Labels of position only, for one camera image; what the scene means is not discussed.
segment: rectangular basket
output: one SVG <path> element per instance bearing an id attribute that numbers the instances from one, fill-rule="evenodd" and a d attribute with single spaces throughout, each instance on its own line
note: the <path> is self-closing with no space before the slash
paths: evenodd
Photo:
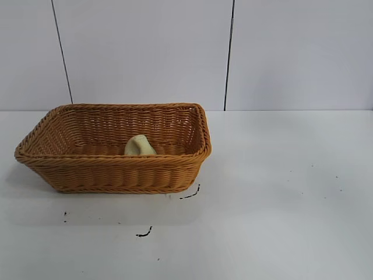
<path id="1" fill-rule="evenodd" d="M 138 134 L 157 155 L 124 155 Z M 15 158 L 65 193 L 157 194 L 186 190 L 210 153 L 198 104 L 72 104 L 51 110 Z"/>

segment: white table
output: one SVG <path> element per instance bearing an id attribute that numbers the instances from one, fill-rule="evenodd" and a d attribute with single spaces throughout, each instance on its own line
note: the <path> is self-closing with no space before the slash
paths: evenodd
<path id="1" fill-rule="evenodd" d="M 373 112 L 209 112 L 183 200 L 55 192 L 13 158 L 44 114 L 0 112 L 0 279 L 373 279 Z"/>

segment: black mark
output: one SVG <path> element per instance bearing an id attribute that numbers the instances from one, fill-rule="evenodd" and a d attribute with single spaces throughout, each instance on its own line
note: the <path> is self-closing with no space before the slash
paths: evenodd
<path id="1" fill-rule="evenodd" d="M 65 70 L 66 82 L 67 82 L 67 84 L 68 84 L 68 89 L 69 89 L 70 100 L 71 100 L 71 104 L 73 104 L 72 95 L 71 95 L 70 81 L 69 81 L 69 75 L 68 75 L 68 70 L 67 70 L 67 68 L 66 68 L 64 49 L 62 48 L 61 36 L 60 36 L 60 34 L 59 34 L 59 28 L 58 28 L 57 17 L 56 17 L 56 11 L 55 11 L 55 9 L 54 9 L 54 3 L 53 3 L 53 0 L 51 0 L 51 5 L 52 5 L 52 11 L 53 11 L 54 23 L 55 23 L 55 25 L 56 25 L 57 37 L 58 37 L 58 42 L 59 42 L 59 49 L 61 50 L 61 57 L 62 57 L 62 62 L 63 62 L 63 65 L 64 65 L 64 70 Z"/>
<path id="2" fill-rule="evenodd" d="M 229 45 L 228 45 L 228 61 L 227 61 L 227 76 L 226 76 L 226 90 L 224 95 L 224 111 L 227 110 L 227 92 L 228 92 L 228 80 L 229 80 L 229 66 L 231 61 L 231 46 L 233 36 L 233 23 L 234 23 L 234 4 L 235 0 L 232 0 L 232 17 L 231 17 L 231 29 L 229 33 Z"/>
<path id="3" fill-rule="evenodd" d="M 199 192 L 199 186 L 200 186 L 200 184 L 198 184 L 198 188 L 197 188 L 197 191 L 196 191 L 195 194 L 189 195 L 187 197 L 181 197 L 180 199 L 183 200 L 184 198 L 194 197 Z"/>
<path id="4" fill-rule="evenodd" d="M 145 237 L 145 236 L 148 236 L 149 233 L 152 231 L 152 228 L 153 228 L 153 226 L 150 226 L 149 231 L 148 231 L 147 233 L 145 233 L 145 234 L 136 234 L 136 236 L 137 236 L 137 237 Z"/>

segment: woven basket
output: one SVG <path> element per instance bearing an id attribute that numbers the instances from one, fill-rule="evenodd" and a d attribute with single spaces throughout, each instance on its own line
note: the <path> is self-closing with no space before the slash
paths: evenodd
<path id="1" fill-rule="evenodd" d="M 157 155 L 125 156 L 145 134 Z M 65 193 L 176 193 L 211 153 L 198 104 L 73 104 L 51 110 L 16 148 L 16 159 Z"/>

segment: black stain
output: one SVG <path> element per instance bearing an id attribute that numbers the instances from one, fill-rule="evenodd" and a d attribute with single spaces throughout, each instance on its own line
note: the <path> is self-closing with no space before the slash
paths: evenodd
<path id="1" fill-rule="evenodd" d="M 145 236 L 148 236 L 149 233 L 152 231 L 152 228 L 153 228 L 153 226 L 150 226 L 149 231 L 148 231 L 147 233 L 145 233 L 145 234 L 136 234 L 136 236 L 137 236 L 137 237 L 145 237 Z"/>
<path id="2" fill-rule="evenodd" d="M 180 197 L 180 199 L 183 200 L 184 198 L 194 197 L 194 196 L 199 192 L 199 186 L 200 186 L 200 184 L 198 184 L 198 188 L 197 188 L 196 193 L 194 193 L 194 194 L 192 194 L 192 195 L 189 195 L 189 196 L 187 196 L 187 197 Z"/>

